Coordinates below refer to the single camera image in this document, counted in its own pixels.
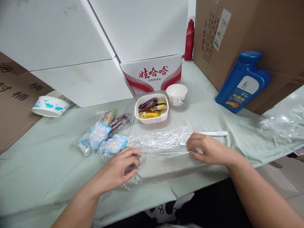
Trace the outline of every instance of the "hand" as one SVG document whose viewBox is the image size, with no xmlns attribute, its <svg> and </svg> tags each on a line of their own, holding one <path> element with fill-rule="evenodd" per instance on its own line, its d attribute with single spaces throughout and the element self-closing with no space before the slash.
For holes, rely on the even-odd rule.
<svg viewBox="0 0 304 228">
<path fill-rule="evenodd" d="M 129 165 L 138 166 L 138 160 L 133 155 L 140 155 L 135 147 L 126 147 L 108 161 L 89 181 L 91 192 L 100 196 L 111 191 L 130 180 L 137 172 L 134 168 L 125 174 L 125 169 Z"/>
<path fill-rule="evenodd" d="M 204 154 L 193 151 L 195 147 L 201 148 Z M 215 140 L 211 136 L 194 132 L 187 141 L 188 151 L 196 160 L 206 164 L 232 166 L 245 158 L 235 150 Z"/>
</svg>

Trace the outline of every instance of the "blue packaged snack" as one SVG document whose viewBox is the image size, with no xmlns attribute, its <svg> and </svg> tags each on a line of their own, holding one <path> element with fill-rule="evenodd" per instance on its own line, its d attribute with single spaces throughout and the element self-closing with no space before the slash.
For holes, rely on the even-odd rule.
<svg viewBox="0 0 304 228">
<path fill-rule="evenodd" d="M 93 150 L 97 150 L 100 147 L 101 142 L 107 139 L 111 130 L 112 128 L 103 122 L 97 122 L 82 138 L 80 143 Z"/>
<path fill-rule="evenodd" d="M 101 142 L 98 149 L 99 154 L 113 156 L 118 154 L 119 151 L 123 150 L 127 146 L 128 137 L 122 135 L 110 136 L 106 141 Z"/>
</svg>

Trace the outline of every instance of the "cup with blue floral pattern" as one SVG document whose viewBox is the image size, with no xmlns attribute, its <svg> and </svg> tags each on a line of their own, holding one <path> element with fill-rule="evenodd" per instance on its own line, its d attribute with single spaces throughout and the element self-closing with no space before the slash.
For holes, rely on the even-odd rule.
<svg viewBox="0 0 304 228">
<path fill-rule="evenodd" d="M 182 84 L 173 84 L 166 89 L 168 101 L 173 106 L 181 106 L 185 101 L 188 89 Z"/>
<path fill-rule="evenodd" d="M 61 115 L 74 103 L 67 99 L 67 101 L 61 98 L 61 94 L 54 93 L 52 91 L 47 96 L 40 96 L 34 107 L 32 108 L 32 112 L 47 116 L 47 117 L 61 117 Z"/>
</svg>

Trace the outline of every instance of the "white cardboard box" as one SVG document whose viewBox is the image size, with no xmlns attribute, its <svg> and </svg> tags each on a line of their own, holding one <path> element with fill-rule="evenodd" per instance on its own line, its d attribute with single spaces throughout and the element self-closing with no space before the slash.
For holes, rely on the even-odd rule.
<svg viewBox="0 0 304 228">
<path fill-rule="evenodd" d="M 90 0 L 122 63 L 185 52 L 188 0 Z"/>
<path fill-rule="evenodd" d="M 87 0 L 1 1 L 0 50 L 29 71 L 115 57 Z"/>
<path fill-rule="evenodd" d="M 181 81 L 181 54 L 121 63 L 134 93 L 165 90 Z"/>
<path fill-rule="evenodd" d="M 31 73 L 81 108 L 134 95 L 117 58 Z"/>
</svg>

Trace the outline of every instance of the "table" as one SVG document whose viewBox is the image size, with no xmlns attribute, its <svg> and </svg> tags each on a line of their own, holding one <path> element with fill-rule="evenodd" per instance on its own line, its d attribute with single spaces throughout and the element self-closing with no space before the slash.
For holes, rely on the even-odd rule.
<svg viewBox="0 0 304 228">
<path fill-rule="evenodd" d="M 193 62 L 182 65 L 185 103 L 169 107 L 166 121 L 142 124 L 134 118 L 135 98 L 87 108 L 71 107 L 60 118 L 43 117 L 8 151 L 0 155 L 0 220 L 5 227 L 50 227 L 76 191 L 106 162 L 85 157 L 73 144 L 96 121 L 96 111 L 115 109 L 131 115 L 122 135 L 141 135 L 187 125 L 193 131 L 225 130 L 217 140 L 245 156 L 254 167 L 283 157 L 304 146 L 304 130 L 288 142 L 271 132 L 259 132 L 259 117 L 247 110 L 237 115 L 215 103 L 217 91 Z M 138 176 L 101 196 L 94 227 L 113 223 L 140 211 L 206 187 L 228 177 L 225 167 L 205 165 L 189 154 L 147 161 Z"/>
</svg>

